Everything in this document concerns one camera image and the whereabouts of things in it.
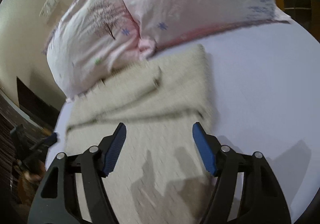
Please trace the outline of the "person's left hand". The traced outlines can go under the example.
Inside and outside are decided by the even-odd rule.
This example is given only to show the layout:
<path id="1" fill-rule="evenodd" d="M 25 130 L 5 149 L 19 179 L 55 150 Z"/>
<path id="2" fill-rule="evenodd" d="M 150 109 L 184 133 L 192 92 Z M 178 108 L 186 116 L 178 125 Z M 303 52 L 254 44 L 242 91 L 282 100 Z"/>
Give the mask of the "person's left hand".
<path id="1" fill-rule="evenodd" d="M 40 184 L 43 180 L 44 175 L 46 174 L 46 168 L 44 162 L 38 160 L 37 163 L 34 164 L 34 168 L 31 171 L 26 170 L 23 172 L 22 176 L 25 180 L 32 184 Z"/>

